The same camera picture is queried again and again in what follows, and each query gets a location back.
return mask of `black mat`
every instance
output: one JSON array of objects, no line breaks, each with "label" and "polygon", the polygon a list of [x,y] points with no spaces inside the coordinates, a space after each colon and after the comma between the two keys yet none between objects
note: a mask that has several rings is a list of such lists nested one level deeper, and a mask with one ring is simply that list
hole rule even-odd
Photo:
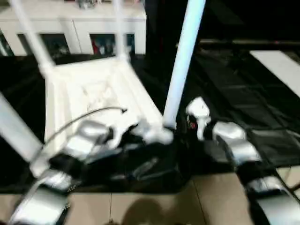
[{"label": "black mat", "polygon": [[[57,59],[57,63],[95,58],[72,55]],[[138,77],[161,112],[165,106],[173,62],[173,57],[162,55],[133,56],[131,60]],[[5,71],[1,73],[5,79],[1,79],[0,91],[43,141],[45,82],[34,58],[1,58],[0,66]],[[197,96],[205,99],[214,118],[234,121],[244,127],[270,166],[300,165],[300,99],[247,52],[201,50],[193,56],[178,115],[180,141],[182,139],[189,147],[189,152],[179,162],[185,164],[182,168],[188,165],[187,176],[231,170],[222,151],[214,145],[203,146],[196,142],[185,129],[185,107]],[[0,191],[19,192],[24,188],[24,179],[27,184],[32,180],[28,173],[29,179],[26,178],[27,164],[3,139],[0,139],[0,147],[4,153],[0,159]],[[169,179],[175,180],[174,174]],[[80,191],[97,190],[90,181]],[[136,190],[143,191],[147,185],[141,185],[142,188]]]}]

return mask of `white shelf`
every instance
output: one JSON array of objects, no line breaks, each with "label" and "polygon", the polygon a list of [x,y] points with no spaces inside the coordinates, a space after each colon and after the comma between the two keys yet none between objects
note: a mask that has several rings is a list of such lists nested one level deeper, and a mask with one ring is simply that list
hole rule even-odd
[{"label": "white shelf", "polygon": [[[111,3],[97,4],[95,8],[82,10],[76,2],[61,0],[24,0],[23,6],[32,20],[73,20],[73,19],[114,19],[115,13]],[[142,3],[128,3],[123,5],[125,20],[146,20],[146,13]],[[11,7],[0,10],[0,21],[17,20]]]}]

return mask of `silver metal part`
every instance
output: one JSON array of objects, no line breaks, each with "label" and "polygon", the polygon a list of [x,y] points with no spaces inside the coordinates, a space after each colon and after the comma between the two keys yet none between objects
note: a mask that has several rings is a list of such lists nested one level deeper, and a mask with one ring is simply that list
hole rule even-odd
[{"label": "silver metal part", "polygon": [[256,193],[271,191],[271,190],[282,190],[286,191],[282,182],[277,177],[263,177],[249,182],[245,189],[247,192],[255,191]]},{"label": "silver metal part", "polygon": [[44,179],[47,186],[60,191],[68,191],[72,187],[72,177],[61,171],[47,170],[40,179]]},{"label": "silver metal part", "polygon": [[213,139],[225,142],[235,166],[249,161],[261,161],[258,151],[247,140],[246,132],[239,125],[229,122],[218,122],[213,128]]},{"label": "silver metal part", "polygon": [[226,141],[231,140],[246,140],[247,134],[242,127],[232,122],[217,122],[212,130],[213,139],[216,140],[217,136],[222,137]]},{"label": "silver metal part", "polygon": [[68,205],[67,198],[45,187],[29,191],[8,224],[55,225]]},{"label": "silver metal part", "polygon": [[94,121],[86,120],[82,122],[76,133],[68,140],[64,147],[64,153],[69,154],[81,161],[91,155],[96,143],[105,139],[109,129]]},{"label": "silver metal part", "polygon": [[300,205],[290,195],[276,195],[257,201],[271,225],[299,225]]},{"label": "silver metal part", "polygon": [[227,143],[227,145],[235,166],[240,166],[245,162],[262,160],[256,148],[247,140],[236,140]]}]

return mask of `black cloth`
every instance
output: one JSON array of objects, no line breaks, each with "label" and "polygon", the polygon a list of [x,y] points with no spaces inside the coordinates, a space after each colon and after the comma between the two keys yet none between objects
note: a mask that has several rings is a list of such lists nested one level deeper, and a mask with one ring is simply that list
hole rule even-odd
[{"label": "black cloth", "polygon": [[[70,55],[56,59],[56,63],[95,58],[97,56]],[[174,57],[132,56],[131,64],[163,113]],[[35,59],[29,56],[6,57],[1,58],[0,66],[5,71],[2,73],[5,79],[0,82],[0,91],[43,141],[45,82]],[[187,130],[184,111],[197,96],[204,98],[214,119],[233,121],[244,127],[270,167],[300,165],[300,99],[247,52],[201,50],[194,53],[191,61],[178,114],[176,143],[164,153],[162,162],[165,164],[160,164],[158,170],[171,168],[172,172],[167,179],[160,177],[151,182],[134,180],[128,183],[127,180],[125,185],[123,183],[124,190],[163,192],[166,188],[164,184],[169,180],[180,187],[192,174],[231,171],[222,150],[211,143],[199,143],[195,133]],[[0,192],[20,192],[26,188],[23,181],[29,184],[32,180],[28,165],[3,139],[0,139],[0,147],[3,152],[0,158]],[[89,176],[78,190],[110,191],[94,187],[100,183],[101,178]],[[172,183],[168,186],[172,191],[176,189],[171,187]]]}]

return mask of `white cabinet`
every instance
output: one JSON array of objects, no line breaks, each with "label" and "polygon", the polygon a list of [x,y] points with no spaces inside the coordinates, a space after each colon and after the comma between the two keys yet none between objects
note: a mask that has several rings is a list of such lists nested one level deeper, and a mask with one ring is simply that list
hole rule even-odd
[{"label": "white cabinet", "polygon": [[[81,10],[75,2],[23,0],[23,6],[48,50],[51,45],[67,45],[68,52],[93,54],[114,45],[115,12],[111,3]],[[142,3],[125,2],[124,33],[129,49],[146,53],[146,13]],[[11,7],[0,10],[0,30],[14,55],[30,53],[23,30]]]},{"label": "white cabinet", "polygon": [[[106,39],[109,40],[110,36],[115,33],[115,21],[74,21],[77,31],[78,39],[80,42],[82,53],[93,54],[95,53],[95,41]],[[127,44],[133,38],[134,48],[136,54],[146,53],[146,21],[125,21],[124,33],[127,34]]]},{"label": "white cabinet", "polygon": [[[74,24],[71,20],[32,20],[37,33],[40,34],[63,34],[70,53],[80,53],[80,46],[76,36]],[[12,49],[14,55],[27,55],[26,45],[22,43],[23,34],[20,23],[15,21],[1,21],[0,28]]]}]

